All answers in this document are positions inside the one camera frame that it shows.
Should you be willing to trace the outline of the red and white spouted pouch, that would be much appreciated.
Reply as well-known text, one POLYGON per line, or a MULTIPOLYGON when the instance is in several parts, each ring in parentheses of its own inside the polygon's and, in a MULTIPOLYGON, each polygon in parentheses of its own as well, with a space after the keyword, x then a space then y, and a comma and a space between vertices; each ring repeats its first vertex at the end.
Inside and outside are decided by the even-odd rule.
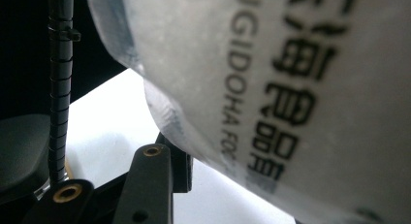
POLYGON ((411 0, 87 0, 174 145, 302 224, 411 224, 411 0))

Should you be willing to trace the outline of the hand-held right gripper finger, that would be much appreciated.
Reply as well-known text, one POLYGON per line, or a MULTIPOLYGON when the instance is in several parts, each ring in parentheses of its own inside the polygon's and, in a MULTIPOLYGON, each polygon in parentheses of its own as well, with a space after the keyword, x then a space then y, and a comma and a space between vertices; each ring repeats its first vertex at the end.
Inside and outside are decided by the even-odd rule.
POLYGON ((165 145, 171 153, 173 192, 188 193, 192 190, 193 158, 190 154, 171 143, 162 133, 156 139, 157 144, 165 145))

